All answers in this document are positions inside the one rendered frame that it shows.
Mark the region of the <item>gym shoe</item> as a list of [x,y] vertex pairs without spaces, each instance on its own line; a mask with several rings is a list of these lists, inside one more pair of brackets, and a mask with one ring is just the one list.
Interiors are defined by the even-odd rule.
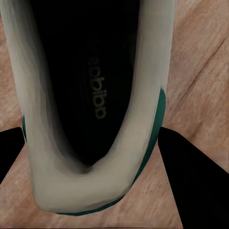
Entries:
[[142,173],[166,109],[176,0],[0,0],[37,205],[83,216]]

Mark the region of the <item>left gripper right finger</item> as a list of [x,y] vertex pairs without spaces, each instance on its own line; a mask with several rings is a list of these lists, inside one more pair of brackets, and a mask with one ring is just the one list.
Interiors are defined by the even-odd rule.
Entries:
[[229,174],[174,130],[158,146],[183,228],[229,229]]

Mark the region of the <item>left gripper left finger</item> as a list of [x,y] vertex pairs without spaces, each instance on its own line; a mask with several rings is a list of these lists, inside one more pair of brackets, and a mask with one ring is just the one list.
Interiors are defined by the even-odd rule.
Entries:
[[25,145],[21,127],[0,132],[0,184]]

